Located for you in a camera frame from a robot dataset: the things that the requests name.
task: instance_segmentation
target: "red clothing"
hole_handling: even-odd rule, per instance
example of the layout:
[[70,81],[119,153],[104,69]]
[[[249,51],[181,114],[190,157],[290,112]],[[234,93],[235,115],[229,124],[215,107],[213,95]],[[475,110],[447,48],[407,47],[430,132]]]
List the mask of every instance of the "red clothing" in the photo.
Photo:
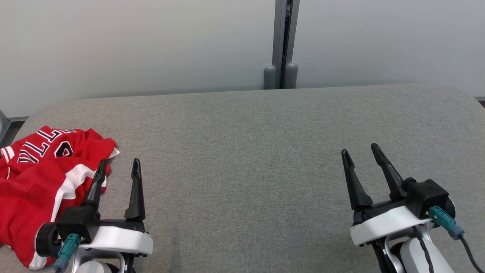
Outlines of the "red clothing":
[[50,263],[35,252],[38,229],[56,221],[67,206],[81,204],[99,162],[115,145],[93,129],[44,126],[0,149],[0,244],[10,246],[30,269]]

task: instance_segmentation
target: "teal connector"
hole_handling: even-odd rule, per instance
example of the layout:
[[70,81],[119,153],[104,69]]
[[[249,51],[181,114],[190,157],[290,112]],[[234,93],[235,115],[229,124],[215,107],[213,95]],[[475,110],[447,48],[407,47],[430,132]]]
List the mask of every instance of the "teal connector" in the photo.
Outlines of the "teal connector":
[[61,250],[58,253],[59,258],[54,262],[52,266],[56,272],[65,272],[69,265],[69,260],[76,253],[81,244],[81,238],[79,235],[71,233],[67,236]]
[[455,219],[448,215],[448,213],[446,213],[439,206],[436,205],[430,208],[428,214],[429,218],[433,219],[435,223],[444,227],[444,229],[448,231],[448,234],[450,234],[453,240],[458,240],[460,235],[463,235],[465,233],[465,231],[456,224]]

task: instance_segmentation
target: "white partition panel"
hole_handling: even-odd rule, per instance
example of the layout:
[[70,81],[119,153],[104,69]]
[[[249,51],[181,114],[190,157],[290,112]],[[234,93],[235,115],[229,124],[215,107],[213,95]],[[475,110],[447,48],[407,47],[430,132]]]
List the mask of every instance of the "white partition panel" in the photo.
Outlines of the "white partition panel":
[[297,87],[430,82],[485,96],[482,0],[300,0]]
[[0,1],[0,109],[262,89],[275,1]]

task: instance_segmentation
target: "black cable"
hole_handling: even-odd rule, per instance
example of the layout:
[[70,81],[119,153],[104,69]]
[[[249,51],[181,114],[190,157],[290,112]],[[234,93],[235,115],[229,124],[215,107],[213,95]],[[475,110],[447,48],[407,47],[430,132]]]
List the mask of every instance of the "black cable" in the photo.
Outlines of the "black cable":
[[461,242],[463,243],[463,246],[465,247],[465,250],[467,251],[468,258],[470,258],[470,262],[473,265],[473,267],[479,272],[479,273],[485,273],[477,264],[475,259],[473,258],[473,254],[471,253],[470,247],[468,246],[467,241],[463,237],[463,235],[458,235],[458,238],[460,238]]
[[429,256],[428,249],[426,248],[426,245],[424,244],[423,238],[421,238],[421,235],[418,232],[418,229],[413,226],[414,234],[416,235],[416,238],[420,241],[421,248],[424,251],[424,257],[426,258],[426,261],[428,262],[429,265],[429,273],[435,273],[435,269],[433,268],[433,263],[431,261],[431,257]]

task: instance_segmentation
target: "gray table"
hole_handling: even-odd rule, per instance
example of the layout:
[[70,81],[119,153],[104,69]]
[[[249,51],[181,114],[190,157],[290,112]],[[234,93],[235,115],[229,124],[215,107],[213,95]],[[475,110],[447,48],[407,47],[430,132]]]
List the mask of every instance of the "gray table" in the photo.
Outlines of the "gray table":
[[[484,114],[473,97],[432,85],[219,92],[67,102],[29,118],[17,139],[50,125],[116,140],[104,218],[123,216],[140,158],[155,246],[138,273],[375,273],[372,247],[350,238],[341,150],[375,202],[388,190],[372,142],[403,177],[442,185],[485,265]],[[443,229],[432,238],[457,273],[474,272]],[[6,247],[0,268],[27,272]]]

